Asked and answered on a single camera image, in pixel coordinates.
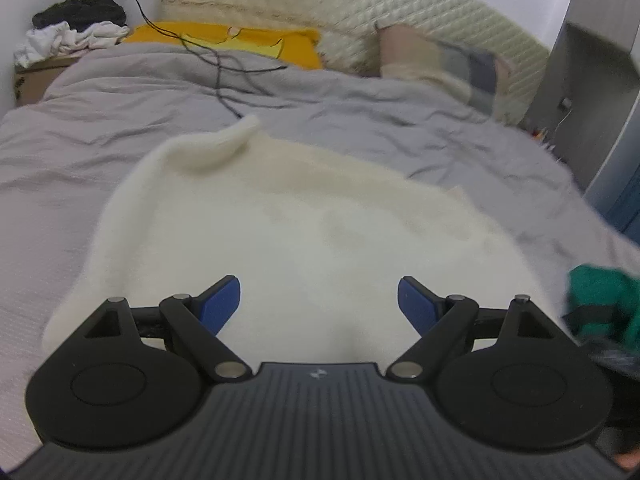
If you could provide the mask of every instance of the logo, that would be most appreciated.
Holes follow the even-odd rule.
[[[313,372],[309,372],[309,375],[311,377],[313,377],[314,379],[317,379],[319,381],[323,377],[327,376],[328,373],[327,373],[326,370],[322,370],[322,368],[318,368],[317,370],[314,370]]]

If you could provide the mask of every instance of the cardboard box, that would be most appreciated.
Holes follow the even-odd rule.
[[[52,57],[29,68],[15,68],[15,105],[32,105],[42,99],[49,85],[80,57]]]

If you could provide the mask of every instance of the ribbed black surface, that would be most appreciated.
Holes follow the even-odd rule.
[[[373,365],[267,364],[249,382],[214,388],[193,420],[158,442],[103,454],[47,445],[12,477],[614,480],[624,475],[588,446],[533,456],[479,444],[443,420],[421,388],[385,381]]]

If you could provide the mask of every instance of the quilted headboard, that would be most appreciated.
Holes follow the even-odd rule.
[[[325,65],[362,74],[379,69],[374,23],[408,23],[439,39],[509,59],[516,68],[509,90],[511,123],[529,107],[549,54],[534,37],[478,0],[163,0],[162,14],[172,21],[317,28]]]

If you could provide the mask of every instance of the gray duvet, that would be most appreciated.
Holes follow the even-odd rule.
[[[279,65],[235,56],[251,70]],[[0,466],[37,443],[22,396],[42,359],[40,335],[78,275],[115,186],[165,139],[236,120],[217,101],[215,80],[214,67],[181,47],[123,44],[86,56],[43,102],[2,121]],[[286,139],[419,182],[462,186],[517,241],[559,310],[566,273],[578,264],[640,274],[638,248],[589,207],[565,167],[523,133],[435,88],[294,67],[251,76],[223,70],[222,88],[240,113],[258,115]]]

